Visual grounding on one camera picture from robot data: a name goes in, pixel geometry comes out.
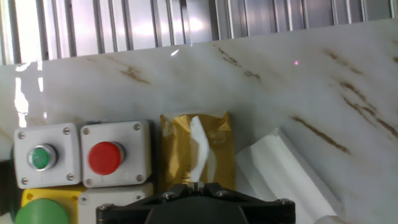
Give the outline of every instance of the black device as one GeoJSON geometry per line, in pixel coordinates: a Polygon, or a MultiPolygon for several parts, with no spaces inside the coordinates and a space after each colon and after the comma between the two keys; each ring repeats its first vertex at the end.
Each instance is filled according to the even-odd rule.
{"type": "Polygon", "coordinates": [[[295,223],[295,204],[265,202],[222,188],[218,183],[176,184],[170,190],[126,206],[104,204],[97,224],[295,223]]]}

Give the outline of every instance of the brown marble vein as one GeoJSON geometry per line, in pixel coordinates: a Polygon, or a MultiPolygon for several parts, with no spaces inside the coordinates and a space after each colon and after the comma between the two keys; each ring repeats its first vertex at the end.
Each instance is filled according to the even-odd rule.
{"type": "Polygon", "coordinates": [[[128,77],[131,77],[133,80],[145,84],[150,84],[147,80],[140,78],[138,74],[140,74],[140,71],[137,71],[136,69],[129,67],[127,71],[120,71],[122,74],[127,75],[128,77]]]}
{"type": "Polygon", "coordinates": [[[344,153],[347,153],[351,155],[351,152],[341,144],[338,144],[335,140],[333,140],[331,137],[327,136],[325,133],[319,131],[317,128],[313,127],[312,125],[308,124],[305,120],[302,118],[295,116],[291,117],[294,121],[297,121],[299,123],[302,123],[304,126],[306,126],[309,130],[311,130],[313,133],[315,133],[317,136],[322,138],[324,141],[327,143],[331,144],[332,146],[335,146],[337,149],[341,150],[344,153]]]}
{"type": "Polygon", "coordinates": [[[350,71],[352,71],[355,74],[358,75],[364,75],[363,72],[361,72],[359,69],[357,69],[356,67],[354,67],[353,65],[351,65],[346,59],[344,59],[343,57],[340,57],[339,55],[337,55],[336,53],[334,53],[332,50],[330,49],[323,49],[323,53],[329,57],[331,57],[337,64],[343,66],[343,67],[348,67],[350,71]]]}
{"type": "Polygon", "coordinates": [[[110,57],[110,56],[108,56],[107,58],[108,58],[109,60],[115,62],[115,63],[118,63],[118,64],[120,64],[120,65],[124,65],[124,66],[126,66],[126,67],[128,68],[126,71],[120,71],[120,73],[122,73],[123,75],[127,75],[128,77],[132,78],[133,80],[135,80],[135,81],[137,81],[137,82],[145,83],[145,84],[150,85],[150,82],[148,82],[147,80],[145,80],[145,79],[143,79],[143,78],[141,78],[141,77],[139,76],[139,74],[141,73],[141,71],[139,71],[139,70],[136,69],[135,67],[133,67],[133,66],[131,66],[131,65],[128,65],[128,64],[126,64],[126,63],[124,63],[124,62],[121,62],[121,61],[119,61],[119,60],[116,60],[115,58],[112,58],[112,57],[110,57]]]}
{"type": "Polygon", "coordinates": [[[252,72],[250,72],[249,70],[246,70],[244,72],[245,76],[247,77],[254,77],[257,79],[258,82],[261,82],[261,77],[258,74],[253,74],[252,72]]]}
{"type": "MultiPolygon", "coordinates": [[[[218,51],[221,52],[224,61],[226,61],[236,67],[239,67],[239,68],[242,67],[242,65],[240,65],[237,60],[235,60],[234,58],[229,56],[225,51],[223,51],[221,49],[221,47],[217,47],[217,48],[218,48],[218,51]]],[[[250,72],[249,70],[246,70],[243,74],[247,77],[254,77],[257,79],[258,82],[261,82],[261,77],[259,74],[254,74],[254,73],[250,72]]]]}
{"type": "Polygon", "coordinates": [[[351,103],[349,100],[347,100],[347,98],[345,98],[343,95],[341,96],[343,97],[344,101],[348,104],[348,106],[352,107],[352,109],[356,110],[369,124],[371,124],[372,126],[376,127],[375,124],[373,124],[366,116],[365,114],[362,113],[361,108],[357,103],[351,103]]]}
{"type": "Polygon", "coordinates": [[[352,107],[352,109],[356,110],[369,124],[371,124],[372,126],[376,126],[375,124],[373,124],[372,122],[370,122],[370,120],[362,113],[361,109],[365,110],[366,112],[368,112],[379,124],[381,124],[384,128],[386,128],[395,138],[398,139],[398,131],[392,127],[390,124],[388,124],[387,122],[383,121],[382,119],[378,118],[376,116],[376,113],[371,110],[370,108],[367,108],[365,106],[359,106],[357,103],[351,103],[347,98],[345,98],[343,95],[341,95],[341,97],[343,97],[344,101],[350,106],[352,107]]]}
{"type": "Polygon", "coordinates": [[[372,104],[370,104],[367,101],[366,97],[357,88],[355,88],[352,84],[342,81],[342,82],[340,82],[340,86],[355,93],[364,103],[366,103],[374,111],[377,111],[376,107],[374,107],[372,104]]]}
{"type": "Polygon", "coordinates": [[[382,119],[379,118],[375,118],[376,121],[378,121],[378,123],[380,123],[381,125],[384,126],[384,128],[386,128],[389,132],[391,132],[391,134],[398,139],[398,132],[395,128],[393,128],[390,124],[387,124],[385,121],[383,121],[382,119]]]}

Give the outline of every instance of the white tissue paper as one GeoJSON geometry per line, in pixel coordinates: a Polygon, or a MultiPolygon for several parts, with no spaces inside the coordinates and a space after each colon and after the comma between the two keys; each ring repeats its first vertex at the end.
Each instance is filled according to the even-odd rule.
{"type": "Polygon", "coordinates": [[[341,204],[279,128],[236,155],[237,191],[296,204],[296,224],[337,216],[341,204]]]}

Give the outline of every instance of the red push button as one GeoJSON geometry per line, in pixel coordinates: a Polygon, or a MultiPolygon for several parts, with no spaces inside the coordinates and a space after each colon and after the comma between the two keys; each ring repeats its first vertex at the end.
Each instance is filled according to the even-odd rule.
{"type": "Polygon", "coordinates": [[[118,143],[100,142],[91,148],[88,165],[96,174],[109,175],[118,169],[123,159],[123,149],[118,143]]]}

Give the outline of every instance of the green push button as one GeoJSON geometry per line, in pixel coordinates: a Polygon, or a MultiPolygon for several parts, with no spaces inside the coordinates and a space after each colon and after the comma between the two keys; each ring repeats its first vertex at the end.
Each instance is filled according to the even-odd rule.
{"type": "Polygon", "coordinates": [[[34,200],[21,208],[15,224],[69,224],[65,209],[50,199],[34,200]]]}
{"type": "Polygon", "coordinates": [[[28,162],[31,168],[45,171],[55,165],[57,152],[50,144],[41,144],[29,151],[28,162]]]}
{"type": "Polygon", "coordinates": [[[32,165],[37,169],[43,169],[50,163],[50,154],[42,147],[35,148],[32,153],[32,165]]]}

